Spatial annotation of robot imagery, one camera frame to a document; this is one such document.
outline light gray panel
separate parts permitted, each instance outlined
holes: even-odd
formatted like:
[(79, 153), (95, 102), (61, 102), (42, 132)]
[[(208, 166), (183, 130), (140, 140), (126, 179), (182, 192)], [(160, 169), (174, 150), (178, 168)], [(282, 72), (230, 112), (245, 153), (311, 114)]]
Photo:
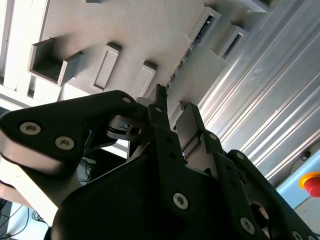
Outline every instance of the light gray panel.
[(199, 104), (226, 66), (212, 51), (197, 47), (168, 90), (168, 113), (177, 102)]
[(295, 212), (316, 234), (320, 234), (320, 198), (310, 197)]

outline silver screw head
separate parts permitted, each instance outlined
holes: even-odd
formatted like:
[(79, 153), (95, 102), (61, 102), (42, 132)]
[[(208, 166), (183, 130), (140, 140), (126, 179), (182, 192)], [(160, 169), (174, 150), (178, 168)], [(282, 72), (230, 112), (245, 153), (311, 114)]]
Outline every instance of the silver screw head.
[(55, 145), (62, 150), (71, 150), (75, 147), (75, 142), (67, 136), (60, 136), (55, 140)]
[(131, 103), (130, 98), (127, 98), (127, 97), (125, 97), (125, 96), (122, 98), (122, 100), (125, 101), (125, 102), (128, 103), (128, 104)]
[(160, 107), (155, 107), (155, 110), (157, 110), (158, 112), (162, 113), (162, 109)]
[(27, 135), (37, 135), (41, 132), (41, 127), (35, 122), (25, 122), (20, 125), (20, 131)]
[(187, 198), (179, 192), (176, 192), (173, 195), (173, 202), (178, 208), (180, 208), (182, 210), (186, 210), (188, 208)]
[(244, 230), (246, 230), (251, 235), (255, 234), (255, 232), (256, 232), (255, 227), (248, 218), (242, 217), (240, 219), (240, 222), (241, 222), (241, 225), (244, 228)]
[(245, 159), (245, 157), (244, 157), (240, 152), (237, 152), (236, 155), (237, 155), (238, 158), (240, 158), (240, 159)]
[(213, 133), (210, 133), (210, 137), (211, 137), (213, 140), (217, 140), (217, 136), (214, 135)]
[(292, 231), (292, 235), (295, 240), (304, 240), (302, 236), (297, 231)]

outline red emergency stop button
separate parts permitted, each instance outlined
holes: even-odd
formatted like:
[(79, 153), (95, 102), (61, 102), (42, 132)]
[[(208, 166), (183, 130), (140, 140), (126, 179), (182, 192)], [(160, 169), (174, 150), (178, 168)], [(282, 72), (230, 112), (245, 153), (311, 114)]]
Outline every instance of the red emergency stop button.
[(320, 198), (320, 172), (309, 172), (299, 180), (299, 186), (311, 197)]
[(305, 181), (304, 188), (311, 197), (320, 198), (320, 176), (309, 178)]

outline black cable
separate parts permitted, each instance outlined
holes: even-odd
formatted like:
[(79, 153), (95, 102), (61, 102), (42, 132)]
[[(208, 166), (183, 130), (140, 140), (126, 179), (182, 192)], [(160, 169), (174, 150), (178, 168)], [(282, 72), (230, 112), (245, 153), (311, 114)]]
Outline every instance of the black cable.
[(8, 236), (6, 236), (6, 237), (1, 237), (1, 238), (0, 238), (0, 240), (2, 240), (2, 239), (12, 238), (12, 237), (17, 236), (18, 234), (22, 233), (22, 232), (27, 228), (27, 226), (28, 226), (28, 223), (29, 223), (29, 216), (30, 216), (30, 211), (29, 211), (29, 208), (28, 208), (28, 216), (27, 216), (27, 219), (26, 219), (26, 223), (25, 223), (24, 228), (23, 228), (20, 232), (18, 232), (18, 233), (16, 233), (16, 234), (8, 235)]
[(31, 217), (32, 217), (33, 220), (35, 220), (35, 221), (37, 221), (37, 222), (47, 224), (47, 223), (45, 222), (45, 220), (39, 215), (39, 213), (38, 213), (36, 210), (33, 211)]
[(8, 217), (7, 220), (4, 221), (4, 223), (2, 223), (2, 225), (0, 226), (0, 229), (1, 229), (1, 227), (2, 227), (3, 225), (6, 224), (6, 222), (9, 221), (9, 219), (10, 219), (11, 217), (12, 217), (13, 215), (15, 215), (21, 208), (22, 208), (22, 205), (14, 212), (14, 214), (12, 214), (10, 217)]

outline rectangular slot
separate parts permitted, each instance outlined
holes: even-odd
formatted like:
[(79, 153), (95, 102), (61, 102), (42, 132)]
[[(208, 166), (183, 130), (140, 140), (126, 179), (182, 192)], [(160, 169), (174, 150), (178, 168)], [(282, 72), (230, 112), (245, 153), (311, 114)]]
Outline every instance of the rectangular slot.
[(107, 44), (104, 46), (103, 54), (99, 62), (99, 68), (94, 80), (94, 86), (100, 90), (106, 88), (107, 82), (116, 65), (120, 53), (120, 47), (116, 45)]
[(242, 36), (241, 36), (239, 33), (235, 36), (234, 40), (232, 41), (232, 43), (229, 45), (229, 47), (227, 48), (227, 50), (225, 51), (225, 53), (224, 53), (223, 56), (222, 56), (222, 58), (223, 58), (224, 60), (226, 60), (227, 57), (230, 55), (230, 53), (231, 53), (232, 50), (235, 48), (235, 46), (237, 45), (237, 43), (239, 42), (239, 40), (240, 40), (241, 37), (242, 37)]
[(219, 58), (222, 58), (226, 62), (230, 62), (231, 58), (239, 52), (247, 34), (248, 33), (241, 27), (231, 25), (220, 41), (214, 44), (212, 51)]
[(199, 16), (192, 23), (188, 34), (186, 35), (193, 43), (200, 46), (206, 41), (209, 34), (212, 32), (216, 23), (220, 18), (220, 14), (211, 7), (204, 7)]

